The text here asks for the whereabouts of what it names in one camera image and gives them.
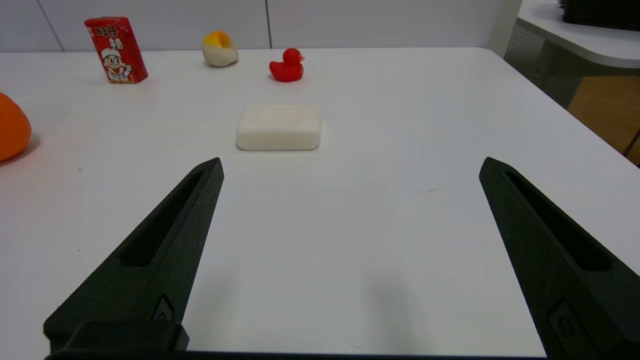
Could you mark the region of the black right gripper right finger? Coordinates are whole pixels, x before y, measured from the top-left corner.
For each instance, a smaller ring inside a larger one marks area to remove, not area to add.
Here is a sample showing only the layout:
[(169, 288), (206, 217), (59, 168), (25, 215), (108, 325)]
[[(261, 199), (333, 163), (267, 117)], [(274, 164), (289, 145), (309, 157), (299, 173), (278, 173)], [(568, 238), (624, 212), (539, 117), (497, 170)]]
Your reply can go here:
[(548, 357), (637, 357), (640, 278), (509, 164), (483, 192)]

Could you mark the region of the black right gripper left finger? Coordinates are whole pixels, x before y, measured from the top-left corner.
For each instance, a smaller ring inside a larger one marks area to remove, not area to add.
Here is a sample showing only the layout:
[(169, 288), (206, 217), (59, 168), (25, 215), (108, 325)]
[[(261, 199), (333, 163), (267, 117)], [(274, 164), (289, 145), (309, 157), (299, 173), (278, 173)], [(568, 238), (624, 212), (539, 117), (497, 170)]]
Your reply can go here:
[(156, 205), (46, 319), (51, 355), (186, 349), (182, 321), (223, 182), (212, 158)]

